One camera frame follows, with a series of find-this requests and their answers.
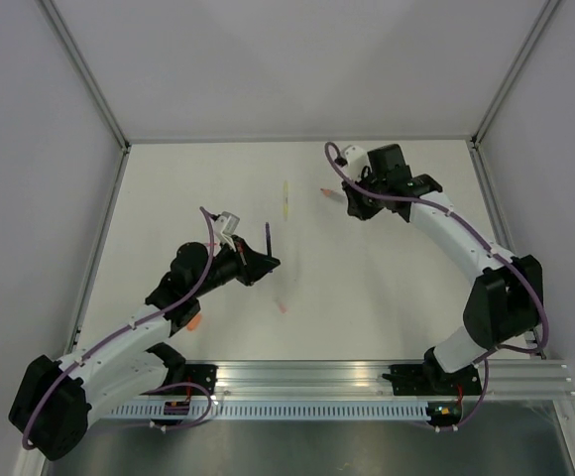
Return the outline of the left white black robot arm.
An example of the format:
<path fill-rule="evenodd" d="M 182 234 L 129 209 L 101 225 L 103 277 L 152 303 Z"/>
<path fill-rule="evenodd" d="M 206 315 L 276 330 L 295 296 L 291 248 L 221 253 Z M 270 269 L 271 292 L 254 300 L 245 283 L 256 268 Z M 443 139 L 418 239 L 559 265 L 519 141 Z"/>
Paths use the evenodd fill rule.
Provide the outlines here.
<path fill-rule="evenodd" d="M 128 322 L 88 347 L 28 366 L 8 414 L 27 450 L 50 461 L 71 452 L 110 411 L 159 389 L 179 392 L 186 361 L 166 341 L 199 314 L 202 296 L 237 281 L 250 287 L 280 265 L 235 236 L 217 254 L 197 242 L 182 245 L 156 288 Z"/>

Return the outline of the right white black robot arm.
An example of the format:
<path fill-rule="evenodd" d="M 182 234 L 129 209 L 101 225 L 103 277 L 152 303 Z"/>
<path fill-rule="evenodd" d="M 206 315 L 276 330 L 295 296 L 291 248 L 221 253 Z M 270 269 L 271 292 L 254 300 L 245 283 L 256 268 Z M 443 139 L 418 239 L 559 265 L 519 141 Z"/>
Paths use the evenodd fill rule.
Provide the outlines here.
<path fill-rule="evenodd" d="M 475 229 L 428 174 L 414 175 L 398 144 L 366 151 L 327 144 L 325 154 L 341 177 L 347 212 L 361 221 L 388 210 L 430 238 L 471 283 L 462 324 L 429 348 L 420 382 L 434 395 L 471 381 L 475 366 L 512 339 L 548 323 L 541 264 L 519 257 Z"/>

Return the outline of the orange marker with clear cap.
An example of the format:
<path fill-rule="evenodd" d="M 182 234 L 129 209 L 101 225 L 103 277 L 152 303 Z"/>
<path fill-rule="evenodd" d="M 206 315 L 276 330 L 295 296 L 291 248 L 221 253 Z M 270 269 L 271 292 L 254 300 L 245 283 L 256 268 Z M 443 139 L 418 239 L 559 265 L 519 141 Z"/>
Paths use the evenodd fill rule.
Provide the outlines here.
<path fill-rule="evenodd" d="M 343 192 L 339 192 L 337 190 L 334 189 L 330 189 L 330 188 L 321 188 L 320 191 L 322 192 L 322 194 L 335 201 L 338 203 L 344 203 L 346 201 L 346 195 Z"/>

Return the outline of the purple ink pen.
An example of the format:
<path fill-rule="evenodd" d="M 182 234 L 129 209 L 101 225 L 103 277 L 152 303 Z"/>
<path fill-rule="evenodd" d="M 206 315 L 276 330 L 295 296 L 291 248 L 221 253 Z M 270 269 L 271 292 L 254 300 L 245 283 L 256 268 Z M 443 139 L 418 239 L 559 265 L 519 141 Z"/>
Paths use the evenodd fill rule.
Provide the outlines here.
<path fill-rule="evenodd" d="M 272 234 L 270 222 L 265 223 L 266 251 L 267 256 L 272 258 Z"/>

